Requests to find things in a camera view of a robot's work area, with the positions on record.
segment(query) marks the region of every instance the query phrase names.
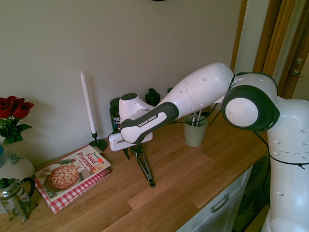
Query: drawer handle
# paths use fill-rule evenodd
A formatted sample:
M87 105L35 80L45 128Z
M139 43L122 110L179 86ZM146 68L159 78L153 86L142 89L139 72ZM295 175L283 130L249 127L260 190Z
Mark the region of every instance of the drawer handle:
M215 208L214 206L211 207L211 213L213 214L214 212L216 212L216 211L218 211L219 209L221 209L221 208L225 205L225 203L227 203L227 201L228 201L229 198L230 198L229 195L225 195L225 196L223 197L224 202L222 202L221 205L219 205L217 208Z

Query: red rose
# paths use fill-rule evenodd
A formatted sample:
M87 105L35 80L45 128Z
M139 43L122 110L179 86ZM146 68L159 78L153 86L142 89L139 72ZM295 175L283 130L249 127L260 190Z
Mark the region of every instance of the red rose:
M24 101L24 98L19 98L14 101L13 117L25 118L29 114L34 104Z
M14 101L17 97L0 98L0 118L7 118L12 115Z

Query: white candle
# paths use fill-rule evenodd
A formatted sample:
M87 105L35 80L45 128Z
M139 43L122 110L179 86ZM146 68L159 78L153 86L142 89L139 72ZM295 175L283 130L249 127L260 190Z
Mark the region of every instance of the white candle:
M91 133L95 134L95 133L97 133L97 131L96 131L95 122L94 122L93 116L92 116L91 104L90 104L88 88L87 88L87 82L86 82L85 75L83 74L82 71L81 71L81 80L82 80L82 86L83 86L84 96L85 96L85 100L86 100L86 106L87 106L87 112L88 112L90 127L91 127Z

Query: tongs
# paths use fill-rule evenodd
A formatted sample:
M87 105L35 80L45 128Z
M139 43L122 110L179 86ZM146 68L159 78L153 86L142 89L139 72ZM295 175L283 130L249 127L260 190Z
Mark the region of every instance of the tongs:
M153 176L150 172L147 160L145 158L143 149L141 147L141 144L132 146L131 150L132 150L133 154L135 154L135 156L137 158L137 162L139 163L140 168L142 169L146 179L150 183L150 186L153 188L155 186L155 183L154 183L154 180L153 180Z

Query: bottle label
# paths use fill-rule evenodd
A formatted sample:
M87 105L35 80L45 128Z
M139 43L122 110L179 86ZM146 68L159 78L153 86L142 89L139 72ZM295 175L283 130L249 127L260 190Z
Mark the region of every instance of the bottle label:
M113 119L113 131L120 130L120 117L112 117Z

